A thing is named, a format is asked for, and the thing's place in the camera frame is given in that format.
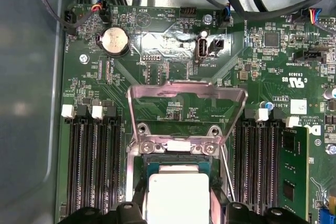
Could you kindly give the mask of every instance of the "green circuit board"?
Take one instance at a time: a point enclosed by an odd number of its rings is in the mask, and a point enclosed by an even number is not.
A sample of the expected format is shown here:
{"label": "green circuit board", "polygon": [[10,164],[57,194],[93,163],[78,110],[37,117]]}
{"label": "green circuit board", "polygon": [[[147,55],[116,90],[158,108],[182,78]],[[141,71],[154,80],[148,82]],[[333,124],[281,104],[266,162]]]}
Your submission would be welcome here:
{"label": "green circuit board", "polygon": [[[71,11],[81,17],[90,7],[76,5]],[[245,88],[248,100],[244,115],[250,121],[254,120],[253,115],[262,102],[274,104],[274,118],[278,121],[290,116],[299,118],[302,127],[281,131],[274,130],[277,129],[274,125],[267,131],[263,125],[253,127],[261,128],[255,131],[256,138],[261,139],[260,145],[266,135],[274,141],[278,134],[280,139],[277,150],[282,163],[278,164],[281,174],[277,176],[277,204],[306,219],[310,213],[312,221],[317,223],[318,209],[336,189],[336,159],[326,152],[326,148],[336,143],[336,120],[333,123],[334,112],[329,111],[329,101],[323,97],[326,88],[334,87],[335,38],[309,22],[295,23],[291,16],[247,22],[232,13],[227,27],[221,28],[216,10],[197,9],[191,16],[183,17],[180,8],[114,6],[110,13],[112,24],[103,24],[99,15],[94,14],[78,28],[76,36],[66,35],[62,104],[74,105],[75,110],[86,105],[89,112],[93,105],[108,104],[104,106],[105,112],[108,106],[117,107],[120,120],[118,201],[125,197],[125,149],[133,134],[127,98],[129,86],[162,85],[170,80],[207,81],[218,87]],[[205,24],[204,15],[212,16],[213,21]],[[335,18],[321,17],[320,22],[334,26]],[[96,43],[96,35],[111,26],[122,27],[131,40],[129,52],[121,58],[109,57]],[[217,39],[223,46],[216,54],[197,62],[195,39],[203,30],[208,33],[208,45]],[[293,61],[295,55],[311,48],[322,53],[324,62]],[[79,61],[81,55],[88,56],[89,61],[82,64]],[[181,94],[174,99],[140,99],[135,104],[135,112],[136,119],[146,121],[154,134],[204,135],[212,124],[225,127],[232,114],[231,106],[227,102],[214,103],[193,94]],[[326,116],[331,123],[325,124]],[[57,220],[66,216],[65,207],[69,204],[69,135],[72,131],[69,123],[61,119]],[[234,159],[238,131],[237,128],[227,141],[233,176],[237,176]],[[242,136],[251,134],[249,137],[255,137],[251,132],[247,130]],[[296,146],[292,150],[286,149],[288,144],[283,142],[290,135],[294,140],[289,145]],[[276,158],[276,155],[269,155],[269,160]],[[92,163],[97,166],[97,157]],[[87,202],[90,205],[94,200],[91,198]]]}

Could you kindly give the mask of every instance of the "colored wires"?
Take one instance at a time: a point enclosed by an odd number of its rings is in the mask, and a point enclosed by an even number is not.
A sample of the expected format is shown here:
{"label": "colored wires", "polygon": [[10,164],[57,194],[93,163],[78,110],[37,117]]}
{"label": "colored wires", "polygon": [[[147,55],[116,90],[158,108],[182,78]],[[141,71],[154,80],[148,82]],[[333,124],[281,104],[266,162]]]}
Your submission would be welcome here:
{"label": "colored wires", "polygon": [[310,22],[312,25],[314,25],[318,21],[321,11],[322,9],[314,9],[314,8],[309,9]]}
{"label": "colored wires", "polygon": [[322,0],[305,0],[300,3],[296,3],[294,5],[288,6],[283,9],[279,10],[272,10],[269,12],[246,12],[244,8],[242,7],[239,0],[228,0],[233,7],[233,9],[237,12],[239,16],[246,20],[265,20],[265,19],[271,19],[276,18],[282,15],[288,15],[294,12],[297,12],[301,9],[308,8],[309,6],[313,6],[317,3],[319,3]]}
{"label": "colored wires", "polygon": [[321,23],[319,23],[319,15],[321,13],[322,9],[309,9],[309,13],[310,13],[310,22],[312,23],[312,25],[316,26],[317,28],[326,31],[330,34],[336,35],[336,30],[329,28]]}
{"label": "colored wires", "polygon": [[102,7],[102,1],[103,0],[98,0],[94,5],[92,5],[91,11],[96,12],[98,10],[102,10],[103,9],[103,7]]}

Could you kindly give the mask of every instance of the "memory chip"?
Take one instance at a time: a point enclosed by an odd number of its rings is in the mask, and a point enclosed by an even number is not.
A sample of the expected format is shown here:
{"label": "memory chip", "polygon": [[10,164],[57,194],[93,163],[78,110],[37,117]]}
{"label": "memory chip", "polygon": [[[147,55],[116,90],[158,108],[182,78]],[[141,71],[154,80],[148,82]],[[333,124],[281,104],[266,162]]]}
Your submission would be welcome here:
{"label": "memory chip", "polygon": [[291,201],[294,201],[294,189],[295,189],[294,185],[285,180],[283,181],[282,185],[283,195]]}
{"label": "memory chip", "polygon": [[282,135],[282,146],[291,152],[295,151],[295,136],[284,131]]}
{"label": "memory chip", "polygon": [[279,47],[279,34],[265,33],[265,47]]}

